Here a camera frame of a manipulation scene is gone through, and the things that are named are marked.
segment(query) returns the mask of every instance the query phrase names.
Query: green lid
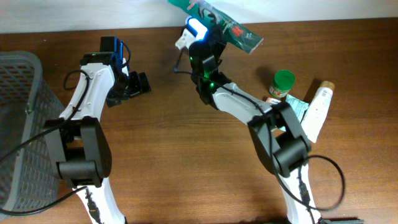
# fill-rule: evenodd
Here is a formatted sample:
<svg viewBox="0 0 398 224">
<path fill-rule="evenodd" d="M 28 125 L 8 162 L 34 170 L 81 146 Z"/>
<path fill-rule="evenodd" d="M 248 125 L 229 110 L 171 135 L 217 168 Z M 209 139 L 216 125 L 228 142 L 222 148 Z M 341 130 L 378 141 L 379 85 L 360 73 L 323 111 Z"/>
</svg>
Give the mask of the green lid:
<svg viewBox="0 0 398 224">
<path fill-rule="evenodd" d="M 289 90 L 293 87 L 295 77 L 291 71 L 280 70 L 275 74 L 272 85 L 280 90 Z"/>
</svg>

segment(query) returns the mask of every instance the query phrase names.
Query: gray plastic bin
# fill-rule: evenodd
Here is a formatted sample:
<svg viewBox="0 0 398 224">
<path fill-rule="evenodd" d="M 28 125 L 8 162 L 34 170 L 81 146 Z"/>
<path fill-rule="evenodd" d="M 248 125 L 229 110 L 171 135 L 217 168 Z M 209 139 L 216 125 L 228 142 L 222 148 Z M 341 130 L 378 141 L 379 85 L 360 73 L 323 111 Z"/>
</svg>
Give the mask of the gray plastic bin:
<svg viewBox="0 0 398 224">
<path fill-rule="evenodd" d="M 40 60 L 29 52 L 0 52 L 0 157 L 31 136 L 63 105 L 42 78 Z M 0 164 L 0 208 L 28 211 L 57 199 L 44 138 Z M 5 219 L 0 214 L 0 221 Z"/>
</svg>

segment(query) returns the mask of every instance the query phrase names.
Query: glowing blue light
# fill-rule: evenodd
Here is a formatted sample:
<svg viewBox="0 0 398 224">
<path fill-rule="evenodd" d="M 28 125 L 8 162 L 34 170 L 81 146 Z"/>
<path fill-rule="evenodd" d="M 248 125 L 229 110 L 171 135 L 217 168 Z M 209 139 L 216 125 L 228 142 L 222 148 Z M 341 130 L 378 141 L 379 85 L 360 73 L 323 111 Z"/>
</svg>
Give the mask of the glowing blue light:
<svg viewBox="0 0 398 224">
<path fill-rule="evenodd" d="M 203 40 L 203 38 L 205 38 L 208 29 L 203 24 L 201 24 L 197 19 L 195 18 L 189 19 L 188 25 L 198 32 L 196 40 Z"/>
</svg>

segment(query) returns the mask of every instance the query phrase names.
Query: brown wood surface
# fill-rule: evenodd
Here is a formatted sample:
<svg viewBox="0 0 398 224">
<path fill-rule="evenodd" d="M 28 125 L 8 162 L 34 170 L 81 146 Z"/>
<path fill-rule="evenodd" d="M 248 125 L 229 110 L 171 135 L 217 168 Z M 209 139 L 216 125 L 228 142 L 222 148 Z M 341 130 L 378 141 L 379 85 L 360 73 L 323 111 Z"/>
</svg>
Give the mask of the brown wood surface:
<svg viewBox="0 0 398 224">
<path fill-rule="evenodd" d="M 320 81 L 336 85 L 327 120 L 312 154 L 344 170 L 342 206 L 324 217 L 367 223 L 398 220 L 398 19 L 251 24 L 264 37 L 252 55 L 229 44 L 221 71 L 255 97 L 269 96 L 273 74 L 295 73 L 290 92 L 312 99 Z M 130 223 L 238 223 L 284 217 L 275 179 L 259 162 L 247 127 L 205 106 L 187 75 L 175 75 L 180 28 L 123 29 L 0 35 L 0 50 L 27 50 L 42 62 L 44 78 L 66 105 L 65 74 L 78 68 L 100 37 L 116 35 L 133 52 L 133 70 L 145 71 L 152 92 L 105 107 L 101 125 L 113 154 L 113 194 Z M 189 69 L 184 56 L 182 68 Z M 310 163 L 318 206 L 331 205 L 340 179 L 331 165 Z M 59 196 L 67 189 L 60 184 Z M 90 223 L 73 196 L 45 213 L 9 223 Z"/>
</svg>

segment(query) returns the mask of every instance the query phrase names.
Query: white wall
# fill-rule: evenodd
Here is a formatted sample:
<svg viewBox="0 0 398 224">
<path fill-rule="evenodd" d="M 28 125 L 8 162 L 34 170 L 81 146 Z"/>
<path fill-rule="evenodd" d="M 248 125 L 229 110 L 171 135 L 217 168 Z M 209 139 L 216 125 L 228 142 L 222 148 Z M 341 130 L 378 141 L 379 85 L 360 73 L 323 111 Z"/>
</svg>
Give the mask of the white wall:
<svg viewBox="0 0 398 224">
<path fill-rule="evenodd" d="M 241 23 L 398 17 L 398 0 L 208 0 Z M 181 26 L 167 0 L 0 0 L 0 33 Z"/>
</svg>

